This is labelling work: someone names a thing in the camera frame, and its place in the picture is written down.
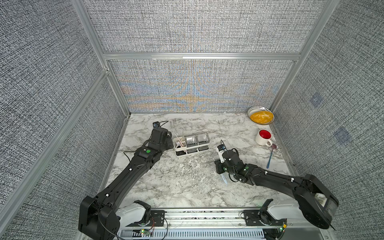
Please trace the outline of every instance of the marble countertop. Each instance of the marble countertop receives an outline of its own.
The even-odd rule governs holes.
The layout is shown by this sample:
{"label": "marble countertop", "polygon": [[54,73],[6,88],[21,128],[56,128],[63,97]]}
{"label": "marble countertop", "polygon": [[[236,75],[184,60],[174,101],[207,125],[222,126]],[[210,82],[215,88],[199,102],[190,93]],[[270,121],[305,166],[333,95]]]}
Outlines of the marble countertop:
{"label": "marble countertop", "polygon": [[[176,132],[179,136],[207,132],[211,140],[210,149],[184,157],[177,157],[173,150],[165,151],[160,161],[138,180],[121,207],[135,200],[144,201],[153,208],[259,207],[269,198],[290,198],[265,187],[231,181],[226,184],[216,173],[214,160],[218,155],[215,147],[221,139],[228,149],[238,149],[244,163],[266,168],[271,148],[258,145],[255,136],[259,129],[270,131],[270,127],[253,123],[246,114],[132,114],[108,184],[128,165],[123,151],[134,151],[141,146],[150,137],[152,122],[155,121],[170,121],[163,127],[174,137]],[[269,170],[289,174],[279,149],[273,152]]]}

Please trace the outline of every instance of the blue spoon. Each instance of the blue spoon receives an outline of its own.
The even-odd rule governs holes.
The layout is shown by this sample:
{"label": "blue spoon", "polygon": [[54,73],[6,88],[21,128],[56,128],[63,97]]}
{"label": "blue spoon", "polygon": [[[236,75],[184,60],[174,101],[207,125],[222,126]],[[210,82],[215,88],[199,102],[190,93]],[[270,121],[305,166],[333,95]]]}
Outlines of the blue spoon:
{"label": "blue spoon", "polygon": [[272,152],[271,152],[271,156],[269,156],[268,164],[266,165],[267,168],[269,168],[269,163],[271,163],[271,157],[272,157],[273,150],[277,148],[277,146],[275,144],[272,144],[271,147],[272,147]]}

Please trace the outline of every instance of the bowl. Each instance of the bowl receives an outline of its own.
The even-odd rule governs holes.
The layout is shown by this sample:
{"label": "bowl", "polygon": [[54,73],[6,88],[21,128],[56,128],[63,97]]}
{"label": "bowl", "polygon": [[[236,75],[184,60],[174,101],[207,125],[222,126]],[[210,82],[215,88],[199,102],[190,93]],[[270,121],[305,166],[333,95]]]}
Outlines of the bowl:
{"label": "bowl", "polygon": [[[249,120],[251,120],[251,115],[252,115],[252,114],[254,114],[254,113],[256,113],[256,112],[260,112],[260,111],[268,111],[268,112],[271,113],[271,111],[270,111],[268,108],[260,107],[260,106],[254,106],[254,107],[251,107],[251,108],[248,109],[247,114],[248,114]],[[256,122],[255,122],[255,123],[256,123],[256,124],[260,124],[260,125],[269,125],[269,124],[273,123],[274,120],[275,120],[275,116],[273,116],[273,118],[272,118],[272,120],[271,120],[270,122],[263,123],[263,124],[261,124],[261,123],[256,123]]]}

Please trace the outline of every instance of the mug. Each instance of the mug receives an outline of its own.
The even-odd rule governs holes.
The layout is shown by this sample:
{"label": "mug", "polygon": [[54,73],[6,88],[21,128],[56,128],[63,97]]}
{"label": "mug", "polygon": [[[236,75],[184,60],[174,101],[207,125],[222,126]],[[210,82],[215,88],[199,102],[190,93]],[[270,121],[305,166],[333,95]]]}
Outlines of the mug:
{"label": "mug", "polygon": [[272,146],[273,142],[271,141],[272,134],[265,129],[261,129],[256,136],[255,141],[260,145],[267,145],[268,147]]}

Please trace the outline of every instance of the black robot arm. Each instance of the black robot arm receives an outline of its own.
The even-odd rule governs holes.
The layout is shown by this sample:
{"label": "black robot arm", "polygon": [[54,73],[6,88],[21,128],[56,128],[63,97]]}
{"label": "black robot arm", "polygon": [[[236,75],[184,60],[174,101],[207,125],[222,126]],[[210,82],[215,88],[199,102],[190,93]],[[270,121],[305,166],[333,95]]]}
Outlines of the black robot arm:
{"label": "black robot arm", "polygon": [[79,231],[94,240],[113,239],[120,227],[119,218],[115,214],[118,206],[134,184],[160,160],[163,152],[172,148],[172,134],[160,127],[159,122],[154,122],[151,137],[135,151],[130,163],[117,178],[95,197],[86,196],[83,199]]}
{"label": "black robot arm", "polygon": [[[316,227],[328,229],[339,205],[337,198],[313,175],[288,176],[270,172],[257,165],[244,164],[237,151],[227,150],[224,144],[217,147],[220,160],[215,161],[216,172],[227,172],[242,183],[267,187],[296,199],[303,216]],[[320,203],[315,195],[325,196]]]}

